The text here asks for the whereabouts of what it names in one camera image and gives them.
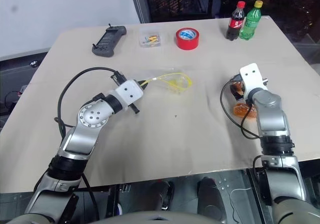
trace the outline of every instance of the sprite bottle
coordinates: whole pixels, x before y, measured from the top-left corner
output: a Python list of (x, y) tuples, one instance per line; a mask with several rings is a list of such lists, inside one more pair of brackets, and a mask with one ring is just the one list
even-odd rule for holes
[(254, 3), (254, 8), (250, 10), (245, 19), (243, 29), (240, 31), (240, 38), (249, 40), (255, 34), (255, 29), (261, 19), (261, 7), (263, 2), (261, 0), (256, 0)]

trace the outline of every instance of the handheld controller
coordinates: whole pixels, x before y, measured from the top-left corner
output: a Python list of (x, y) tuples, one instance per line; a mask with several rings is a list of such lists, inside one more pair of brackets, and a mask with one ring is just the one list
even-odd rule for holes
[(112, 57), (114, 54), (114, 47), (117, 45), (122, 35), (127, 32), (124, 26), (111, 26), (105, 30), (104, 35), (97, 44), (92, 44), (92, 52), (95, 55), (102, 57)]

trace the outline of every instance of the tape roll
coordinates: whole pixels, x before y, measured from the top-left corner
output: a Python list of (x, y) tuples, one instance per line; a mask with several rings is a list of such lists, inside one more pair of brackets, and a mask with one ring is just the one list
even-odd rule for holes
[(176, 33), (176, 44), (184, 50), (191, 50), (199, 44), (199, 32), (194, 28), (181, 28)]

